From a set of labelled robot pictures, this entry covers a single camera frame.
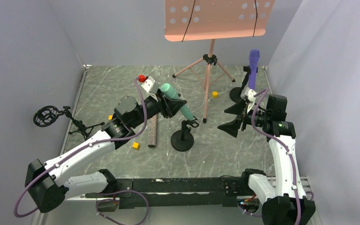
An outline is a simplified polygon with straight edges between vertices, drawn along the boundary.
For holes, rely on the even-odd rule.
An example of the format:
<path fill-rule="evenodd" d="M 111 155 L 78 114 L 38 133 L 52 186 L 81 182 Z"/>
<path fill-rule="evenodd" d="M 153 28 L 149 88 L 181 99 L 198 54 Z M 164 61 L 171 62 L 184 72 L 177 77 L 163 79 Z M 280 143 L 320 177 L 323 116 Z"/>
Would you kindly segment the black round-base mic stand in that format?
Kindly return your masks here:
<path fill-rule="evenodd" d="M 242 85 L 240 87 L 235 87 L 235 88 L 232 88 L 230 93 L 229 93 L 229 97 L 230 99 L 237 103 L 239 101 L 241 101 L 241 97 L 240 97 L 240 94 L 241 92 L 243 91 L 243 89 L 245 88 L 245 86 L 247 85 L 248 83 L 248 80 L 249 80 L 249 76 L 251 74 L 251 69 L 250 69 L 250 66 L 244 66 L 243 67 L 243 71 L 246 73 L 245 74 L 245 77 L 242 81 Z"/>
<path fill-rule="evenodd" d="M 183 120 L 181 122 L 181 129 L 172 134 L 171 145 L 176 151 L 186 152 L 193 147 L 194 137 L 191 134 L 191 129 L 199 127 L 197 121 L 196 117 L 193 120 Z"/>

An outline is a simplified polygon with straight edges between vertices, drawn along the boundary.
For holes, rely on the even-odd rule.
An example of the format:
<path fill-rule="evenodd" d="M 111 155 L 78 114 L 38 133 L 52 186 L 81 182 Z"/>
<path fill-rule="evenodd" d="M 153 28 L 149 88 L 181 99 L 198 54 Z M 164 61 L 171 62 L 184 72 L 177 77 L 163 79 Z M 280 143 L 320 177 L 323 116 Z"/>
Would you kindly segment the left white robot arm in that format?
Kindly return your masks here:
<path fill-rule="evenodd" d="M 136 137 L 134 128 L 162 114 L 173 117 L 186 100 L 149 96 L 141 104 L 133 96 L 123 97 L 114 109 L 113 118 L 91 138 L 67 153 L 42 163 L 34 160 L 28 166 L 25 187 L 37 209 L 47 213 L 64 200 L 89 193 L 110 193 L 117 190 L 117 180 L 107 169 L 75 176 L 75 172 L 93 160 L 119 149 Z"/>

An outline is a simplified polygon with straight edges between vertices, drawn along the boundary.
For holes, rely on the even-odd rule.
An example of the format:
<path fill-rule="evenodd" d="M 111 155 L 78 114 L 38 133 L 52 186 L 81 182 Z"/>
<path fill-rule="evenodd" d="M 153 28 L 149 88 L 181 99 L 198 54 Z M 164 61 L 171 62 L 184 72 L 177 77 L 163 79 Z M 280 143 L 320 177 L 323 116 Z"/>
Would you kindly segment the purple microphone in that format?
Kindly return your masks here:
<path fill-rule="evenodd" d="M 260 51 L 258 49 L 252 49 L 249 53 L 249 67 L 251 72 L 248 79 L 248 87 L 253 90 L 255 90 L 256 74 L 259 59 Z"/>

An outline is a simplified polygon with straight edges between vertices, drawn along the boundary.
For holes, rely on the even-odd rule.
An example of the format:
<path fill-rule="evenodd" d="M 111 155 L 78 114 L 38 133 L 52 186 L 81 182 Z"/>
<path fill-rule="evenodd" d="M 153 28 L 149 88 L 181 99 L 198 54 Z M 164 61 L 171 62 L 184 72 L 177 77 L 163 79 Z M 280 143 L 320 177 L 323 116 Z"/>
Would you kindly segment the mint green microphone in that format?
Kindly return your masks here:
<path fill-rule="evenodd" d="M 177 93 L 176 89 L 173 88 L 169 83 L 162 84 L 161 87 L 160 87 L 160 90 L 169 99 L 180 100 L 180 97 L 178 96 L 178 93 Z M 194 120 L 195 119 L 192 112 L 189 110 L 189 108 L 186 105 L 183 105 L 180 108 L 180 112 L 188 120 Z"/>

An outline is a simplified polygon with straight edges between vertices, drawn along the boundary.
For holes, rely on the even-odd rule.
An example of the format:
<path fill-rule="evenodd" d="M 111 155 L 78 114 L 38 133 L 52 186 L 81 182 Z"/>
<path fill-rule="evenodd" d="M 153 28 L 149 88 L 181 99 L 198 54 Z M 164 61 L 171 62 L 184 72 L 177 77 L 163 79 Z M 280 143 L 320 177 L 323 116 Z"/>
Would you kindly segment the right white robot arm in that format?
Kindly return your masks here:
<path fill-rule="evenodd" d="M 237 137 L 238 130 L 251 125 L 266 136 L 274 158 L 276 185 L 272 186 L 264 172 L 246 169 L 248 187 L 262 205 L 265 225 L 306 225 L 316 211 L 313 200 L 303 188 L 295 154 L 296 132 L 292 122 L 286 121 L 287 98 L 269 95 L 265 110 L 248 109 L 244 100 L 225 109 L 236 118 L 218 126 L 218 129 Z"/>

